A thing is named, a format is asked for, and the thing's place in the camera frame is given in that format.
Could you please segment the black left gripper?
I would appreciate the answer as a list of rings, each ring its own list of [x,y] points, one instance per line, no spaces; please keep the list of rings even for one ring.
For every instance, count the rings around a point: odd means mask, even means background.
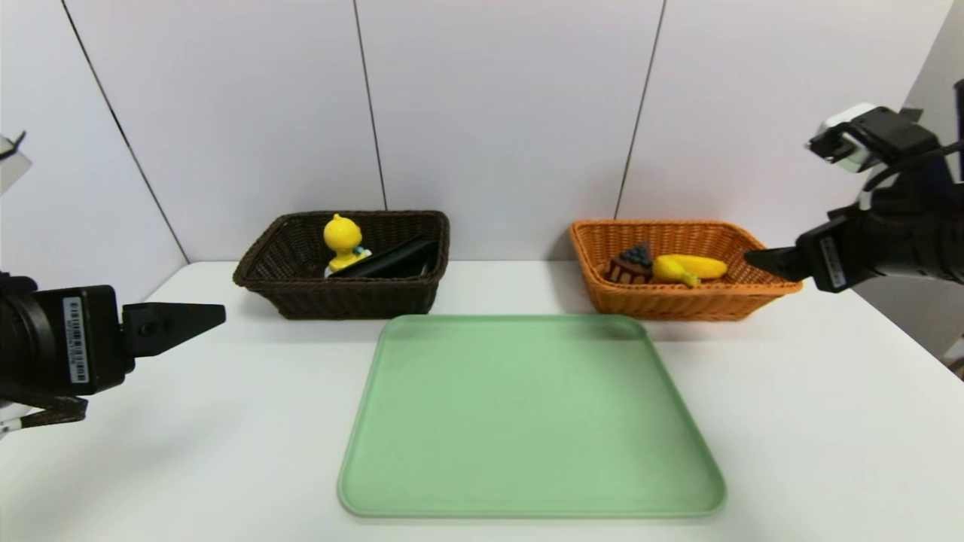
[[[123,383],[132,357],[154,357],[226,322],[218,304],[125,305],[110,285],[41,291],[2,278],[2,381],[57,397],[89,397]]]

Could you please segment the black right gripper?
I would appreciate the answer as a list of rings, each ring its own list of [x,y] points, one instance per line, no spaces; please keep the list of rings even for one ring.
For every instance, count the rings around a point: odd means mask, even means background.
[[[837,210],[799,236],[798,247],[745,251],[744,261],[785,282],[804,281],[806,262],[817,288],[832,293],[886,276],[937,280],[929,237],[921,233],[927,230],[870,212]]]

